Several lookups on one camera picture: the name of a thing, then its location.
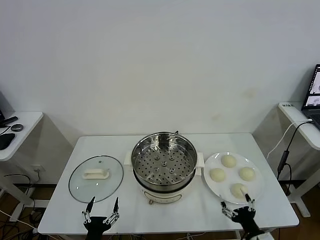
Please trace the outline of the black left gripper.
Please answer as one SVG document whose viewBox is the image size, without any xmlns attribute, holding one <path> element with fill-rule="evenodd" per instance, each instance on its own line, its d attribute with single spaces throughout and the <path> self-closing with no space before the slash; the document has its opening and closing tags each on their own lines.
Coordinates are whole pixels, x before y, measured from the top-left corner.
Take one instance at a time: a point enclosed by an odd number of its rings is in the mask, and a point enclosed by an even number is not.
<svg viewBox="0 0 320 240">
<path fill-rule="evenodd" d="M 119 198 L 116 198 L 114 203 L 113 212 L 109 217 L 93 216 L 91 217 L 91 211 L 95 202 L 95 197 L 87 204 L 86 209 L 82 211 L 84 217 L 83 225 L 87 230 L 85 240 L 101 240 L 103 233 L 111 229 L 113 225 L 120 217 L 119 214 Z"/>
</svg>

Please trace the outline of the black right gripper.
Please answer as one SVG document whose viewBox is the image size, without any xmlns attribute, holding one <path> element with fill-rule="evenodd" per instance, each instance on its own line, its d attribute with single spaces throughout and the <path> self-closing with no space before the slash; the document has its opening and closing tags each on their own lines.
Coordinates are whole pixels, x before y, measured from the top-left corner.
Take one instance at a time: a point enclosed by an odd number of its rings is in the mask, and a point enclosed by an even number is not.
<svg viewBox="0 0 320 240">
<path fill-rule="evenodd" d="M 242 189 L 241 193 L 245 197 L 248 206 L 232 210 L 227 207 L 225 200 L 219 195 L 222 213 L 235 223 L 239 223 L 247 234 L 261 234 L 261 230 L 256 224 L 254 217 L 256 215 L 255 199 Z"/>
</svg>

